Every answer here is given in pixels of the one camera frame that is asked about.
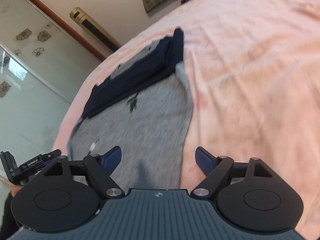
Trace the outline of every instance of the navy blue cloth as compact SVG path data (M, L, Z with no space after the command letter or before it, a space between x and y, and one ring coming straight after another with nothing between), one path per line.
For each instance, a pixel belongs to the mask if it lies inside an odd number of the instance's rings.
M183 31L176 29L172 37L163 38L154 51L130 68L92 89L82 118L92 118L113 104L169 77L177 63L183 61Z

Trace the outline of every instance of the logo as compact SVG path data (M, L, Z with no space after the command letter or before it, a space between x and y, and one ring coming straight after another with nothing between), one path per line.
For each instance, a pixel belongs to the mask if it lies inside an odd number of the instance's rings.
M156 196L157 198L160 198L160 197L163 196L163 194L162 194L161 192L157 192L157 193L155 193L155 196Z
M28 163L28 164L27 164L27 166L30 166L30 165L32 165L32 164L34 164L34 163L36 163L37 161L38 161L38 159L36 159L36 160L32 161L31 163Z

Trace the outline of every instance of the gold cylindrical object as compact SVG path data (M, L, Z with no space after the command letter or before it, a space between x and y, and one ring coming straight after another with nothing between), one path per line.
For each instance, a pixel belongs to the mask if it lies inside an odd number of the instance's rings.
M93 20L87 13L80 7L74 8L70 13L70 18L73 19L78 25L84 28L92 36L98 39L108 49L115 52L121 47L104 28L102 28L95 20Z

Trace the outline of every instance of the flower pattern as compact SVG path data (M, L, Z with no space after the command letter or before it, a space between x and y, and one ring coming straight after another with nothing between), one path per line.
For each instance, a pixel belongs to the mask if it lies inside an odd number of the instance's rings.
M45 29L50 29L52 26L53 26L52 23L48 23L44 28Z
M19 33L16 38L17 41L23 41L27 38L29 38L29 36L31 35L32 31L29 29L25 29L23 32Z
M37 48L32 52L32 54L35 54L36 57L39 57L42 52L44 52L44 48Z
M52 36L47 31L42 31L38 34L38 41L45 42Z
M10 87L11 86L6 81L3 81L0 84L0 98L3 98L6 95L6 93L9 91Z
M21 51L20 49L16 49L16 50L14 51L14 53L15 53L16 56L18 56L21 52L22 52L22 51Z

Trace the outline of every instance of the glass sliding door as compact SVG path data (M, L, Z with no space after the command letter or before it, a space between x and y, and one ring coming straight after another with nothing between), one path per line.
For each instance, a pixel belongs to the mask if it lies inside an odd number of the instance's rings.
M21 164L51 151L70 102L0 48L0 150Z
M70 101L101 63L28 0L0 0L0 42Z

